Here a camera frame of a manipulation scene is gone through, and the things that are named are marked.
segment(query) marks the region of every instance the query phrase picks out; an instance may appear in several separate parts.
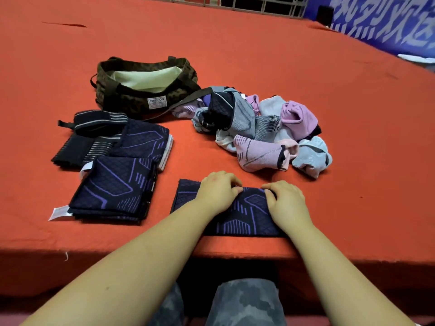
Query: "person's right hand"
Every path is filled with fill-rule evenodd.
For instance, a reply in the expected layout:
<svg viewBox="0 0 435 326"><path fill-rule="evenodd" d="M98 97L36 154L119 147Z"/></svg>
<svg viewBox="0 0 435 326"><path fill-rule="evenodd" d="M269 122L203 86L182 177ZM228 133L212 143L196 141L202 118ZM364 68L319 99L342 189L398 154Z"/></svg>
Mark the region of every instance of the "person's right hand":
<svg viewBox="0 0 435 326"><path fill-rule="evenodd" d="M272 219L284 232L289 234L313 226L305 197L298 187L286 181L268 183L261 187L265 189Z"/></svg>

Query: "forearm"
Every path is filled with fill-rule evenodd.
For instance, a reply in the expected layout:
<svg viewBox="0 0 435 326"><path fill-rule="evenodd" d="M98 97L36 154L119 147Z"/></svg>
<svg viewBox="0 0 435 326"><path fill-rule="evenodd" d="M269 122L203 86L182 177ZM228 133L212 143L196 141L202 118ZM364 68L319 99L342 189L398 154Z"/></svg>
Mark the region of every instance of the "forearm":
<svg viewBox="0 0 435 326"><path fill-rule="evenodd" d="M195 201L112 252L62 289L24 325L145 325L212 215Z"/></svg>
<svg viewBox="0 0 435 326"><path fill-rule="evenodd" d="M332 325L415 326L317 228L285 232L300 252Z"/></svg>

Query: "red fabric surface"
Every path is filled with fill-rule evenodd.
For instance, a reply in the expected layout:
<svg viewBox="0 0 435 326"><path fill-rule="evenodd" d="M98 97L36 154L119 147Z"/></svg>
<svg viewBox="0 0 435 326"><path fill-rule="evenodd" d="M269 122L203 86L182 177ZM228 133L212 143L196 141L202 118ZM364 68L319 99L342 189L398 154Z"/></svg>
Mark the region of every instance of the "red fabric surface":
<svg viewBox="0 0 435 326"><path fill-rule="evenodd" d="M354 261L435 264L430 72L310 21L152 0L0 4L0 264L7 266L0 279L13 278L0 282L0 294L65 284L65 273L77 275L71 268L90 265L89 254L100 258L166 217L180 178L218 170L234 172L245 186L299 186L315 225ZM97 63L168 55L186 57L202 87L234 86L307 105L334 163L317 181L294 169L247 173L190 121L171 120L164 125L174 145L142 226L48 222L79 185L78 173L50 162L70 134L56 123L96 108L89 79ZM286 239L237 237L204 237L194 255L297 257Z"/></svg>

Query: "hand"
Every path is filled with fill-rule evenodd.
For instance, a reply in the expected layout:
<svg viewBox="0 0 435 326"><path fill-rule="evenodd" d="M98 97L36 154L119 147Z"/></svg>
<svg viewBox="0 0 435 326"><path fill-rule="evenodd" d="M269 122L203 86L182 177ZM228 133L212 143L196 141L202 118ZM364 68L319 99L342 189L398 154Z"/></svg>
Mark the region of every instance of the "hand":
<svg viewBox="0 0 435 326"><path fill-rule="evenodd" d="M243 191L242 182L232 173L211 173L201 181L195 201L210 212L211 217L228 209Z"/></svg>
<svg viewBox="0 0 435 326"><path fill-rule="evenodd" d="M286 181L264 184L266 200L272 219L284 232L291 235L301 228L311 227L313 223L305 204L302 191Z"/></svg>

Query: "person's left hand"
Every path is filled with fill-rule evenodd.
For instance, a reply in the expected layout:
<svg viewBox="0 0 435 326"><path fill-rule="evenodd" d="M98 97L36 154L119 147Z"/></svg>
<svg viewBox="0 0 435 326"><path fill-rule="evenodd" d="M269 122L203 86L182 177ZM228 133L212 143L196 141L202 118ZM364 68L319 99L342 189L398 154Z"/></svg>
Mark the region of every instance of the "person's left hand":
<svg viewBox="0 0 435 326"><path fill-rule="evenodd" d="M242 191L242 182L234 174L221 170L201 181L195 201L200 208L209 211L211 217L215 217L227 210Z"/></svg>

